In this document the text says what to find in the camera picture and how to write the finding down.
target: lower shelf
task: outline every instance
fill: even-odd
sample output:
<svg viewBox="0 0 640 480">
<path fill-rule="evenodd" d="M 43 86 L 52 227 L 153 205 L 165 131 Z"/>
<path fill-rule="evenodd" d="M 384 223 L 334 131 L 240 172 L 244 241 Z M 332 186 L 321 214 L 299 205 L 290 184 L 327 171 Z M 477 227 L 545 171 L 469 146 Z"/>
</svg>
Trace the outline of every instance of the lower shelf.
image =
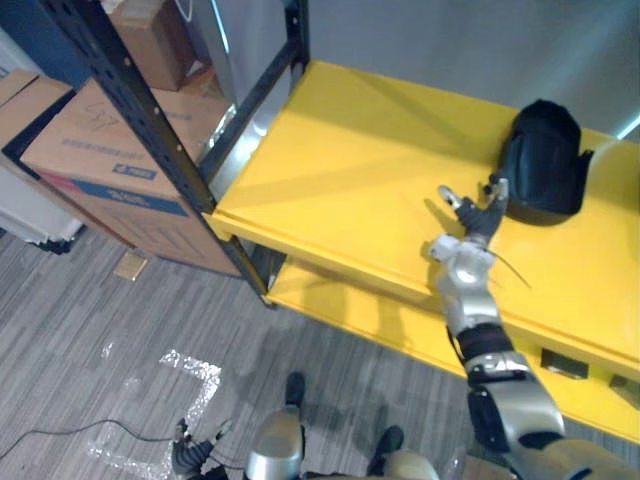
<svg viewBox="0 0 640 480">
<path fill-rule="evenodd" d="M 283 265 L 267 298 L 422 362 L 464 375 L 440 314 L 418 310 L 312 271 L 291 258 Z M 513 336 L 512 339 L 564 415 L 640 444 L 640 411 L 609 388 L 611 373 L 593 365 L 585 380 L 552 373 L 539 367 L 540 347 Z"/>
</svg>

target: cardboard box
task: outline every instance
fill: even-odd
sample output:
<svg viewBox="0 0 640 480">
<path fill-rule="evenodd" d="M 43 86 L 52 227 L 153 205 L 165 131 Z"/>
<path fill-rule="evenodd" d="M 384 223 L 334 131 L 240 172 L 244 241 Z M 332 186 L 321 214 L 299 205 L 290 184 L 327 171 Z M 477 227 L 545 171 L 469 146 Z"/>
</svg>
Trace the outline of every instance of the cardboard box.
<svg viewBox="0 0 640 480">
<path fill-rule="evenodd" d="M 226 104 L 175 92 L 154 93 L 194 155 Z M 51 121 L 22 160 L 137 247 L 238 275 L 200 214 L 181 198 L 93 80 Z"/>
<path fill-rule="evenodd" d="M 70 86 L 26 70 L 14 70 L 0 80 L 0 164 L 85 225 L 130 245 L 70 198 L 41 181 L 36 172 L 20 161 L 32 140 L 73 95 Z"/>
<path fill-rule="evenodd" d="M 111 22 L 150 87 L 178 90 L 195 54 L 173 0 L 125 0 Z"/>
<path fill-rule="evenodd" d="M 179 92 L 225 101 L 216 72 L 210 65 L 205 65 L 191 73 Z"/>
</svg>

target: black bag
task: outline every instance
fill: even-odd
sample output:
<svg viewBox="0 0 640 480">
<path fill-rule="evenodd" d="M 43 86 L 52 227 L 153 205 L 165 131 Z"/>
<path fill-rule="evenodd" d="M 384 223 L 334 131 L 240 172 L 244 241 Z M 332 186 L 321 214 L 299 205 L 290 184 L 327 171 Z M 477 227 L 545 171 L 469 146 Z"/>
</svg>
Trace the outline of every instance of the black bag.
<svg viewBox="0 0 640 480">
<path fill-rule="evenodd" d="M 580 127 L 566 108 L 546 100 L 516 117 L 500 173 L 509 180 L 507 214 L 537 225 L 580 211 L 593 151 L 579 155 Z"/>
</svg>

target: yellow metal shelf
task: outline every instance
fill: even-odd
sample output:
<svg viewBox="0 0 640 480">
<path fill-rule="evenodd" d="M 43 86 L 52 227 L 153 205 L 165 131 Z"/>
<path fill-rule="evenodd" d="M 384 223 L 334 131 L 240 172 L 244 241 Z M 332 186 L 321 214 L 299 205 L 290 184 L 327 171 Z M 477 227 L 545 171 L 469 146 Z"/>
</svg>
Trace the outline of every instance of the yellow metal shelf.
<svg viewBox="0 0 640 480">
<path fill-rule="evenodd" d="M 436 187 L 476 197 L 516 114 L 315 62 L 206 219 L 435 309 L 425 242 L 461 233 Z M 640 150 L 590 130 L 582 148 L 596 151 L 582 211 L 553 227 L 506 219 L 492 248 L 532 288 L 498 262 L 491 289 L 519 337 L 640 380 Z"/>
<path fill-rule="evenodd" d="M 417 360 L 464 375 L 447 340 L 444 319 L 435 313 L 316 273 L 291 258 L 267 298 Z M 640 412 L 608 387 L 610 373 L 591 367 L 588 379 L 572 380 L 549 372 L 538 367 L 539 347 L 513 338 L 564 415 L 640 443 Z"/>
</svg>

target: black shoe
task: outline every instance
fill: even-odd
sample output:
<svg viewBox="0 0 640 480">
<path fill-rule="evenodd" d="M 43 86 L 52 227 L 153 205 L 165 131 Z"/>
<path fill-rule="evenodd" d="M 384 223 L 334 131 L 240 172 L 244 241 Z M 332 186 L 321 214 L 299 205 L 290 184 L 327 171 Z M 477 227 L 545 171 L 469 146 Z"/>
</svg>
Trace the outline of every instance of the black shoe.
<svg viewBox="0 0 640 480">
<path fill-rule="evenodd" d="M 292 372 L 287 377 L 287 390 L 284 394 L 284 404 L 300 408 L 304 398 L 304 375 L 300 372 Z"/>
<path fill-rule="evenodd" d="M 376 453 L 373 455 L 369 466 L 367 467 L 367 476 L 384 475 L 384 462 L 387 460 L 387 455 L 400 450 L 402 443 L 404 442 L 404 432 L 400 427 L 394 425 L 387 428 L 376 447 Z"/>
</svg>

